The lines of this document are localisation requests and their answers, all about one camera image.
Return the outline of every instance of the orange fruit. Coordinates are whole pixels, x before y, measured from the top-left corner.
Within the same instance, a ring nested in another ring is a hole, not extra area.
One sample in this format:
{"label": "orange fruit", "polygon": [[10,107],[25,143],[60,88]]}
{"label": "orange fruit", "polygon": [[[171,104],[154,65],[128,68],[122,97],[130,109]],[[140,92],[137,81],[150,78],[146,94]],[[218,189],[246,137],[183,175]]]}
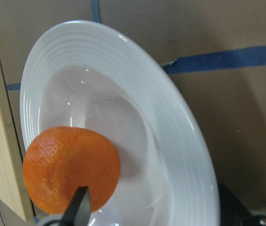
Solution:
{"label": "orange fruit", "polygon": [[88,186],[94,212],[112,196],[120,162],[116,148],[101,134],[83,128],[53,127],[28,147],[23,173],[29,196],[43,211],[63,213],[77,187]]}

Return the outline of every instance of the mandarin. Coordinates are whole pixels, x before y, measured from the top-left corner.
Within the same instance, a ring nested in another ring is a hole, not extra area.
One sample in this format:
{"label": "mandarin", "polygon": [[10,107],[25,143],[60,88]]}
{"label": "mandarin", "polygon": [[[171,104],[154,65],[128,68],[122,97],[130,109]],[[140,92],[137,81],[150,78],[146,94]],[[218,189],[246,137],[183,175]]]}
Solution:
{"label": "mandarin", "polygon": [[101,134],[53,127],[28,147],[23,174],[29,196],[43,211],[63,213],[77,187],[88,186],[94,212],[112,196],[120,177],[120,161],[116,148]]}

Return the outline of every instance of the white bowl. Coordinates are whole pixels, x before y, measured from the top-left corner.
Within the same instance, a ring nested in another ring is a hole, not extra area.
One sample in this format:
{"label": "white bowl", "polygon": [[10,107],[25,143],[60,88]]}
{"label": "white bowl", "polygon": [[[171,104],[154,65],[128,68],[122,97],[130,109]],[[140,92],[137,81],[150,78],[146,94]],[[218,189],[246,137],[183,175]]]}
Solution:
{"label": "white bowl", "polygon": [[26,149],[62,125],[95,130],[116,145],[121,178],[90,225],[219,225],[216,177],[190,109],[123,34],[90,21],[45,32],[25,65],[20,114]]}

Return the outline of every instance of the white plate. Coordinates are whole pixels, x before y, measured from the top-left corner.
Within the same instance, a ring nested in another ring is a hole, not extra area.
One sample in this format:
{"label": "white plate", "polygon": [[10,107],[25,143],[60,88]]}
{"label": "white plate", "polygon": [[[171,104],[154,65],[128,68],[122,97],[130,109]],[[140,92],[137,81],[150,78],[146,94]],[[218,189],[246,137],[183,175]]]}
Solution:
{"label": "white plate", "polygon": [[95,130],[117,146],[120,181],[90,225],[219,225],[216,177],[190,109],[123,34],[90,21],[49,29],[27,59],[20,113],[26,149],[59,125]]}

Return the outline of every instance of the blue tape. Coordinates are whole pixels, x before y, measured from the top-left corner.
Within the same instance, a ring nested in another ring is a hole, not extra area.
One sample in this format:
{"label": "blue tape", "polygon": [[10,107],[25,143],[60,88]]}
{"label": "blue tape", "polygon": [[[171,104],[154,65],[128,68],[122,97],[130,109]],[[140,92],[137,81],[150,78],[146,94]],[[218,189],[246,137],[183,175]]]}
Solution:
{"label": "blue tape", "polygon": [[90,1],[91,1],[93,21],[101,24],[99,0],[90,0]]}
{"label": "blue tape", "polygon": [[20,90],[21,83],[13,83],[6,85],[7,91]]}
{"label": "blue tape", "polygon": [[164,68],[167,74],[212,71],[266,65],[266,46],[185,56]]}

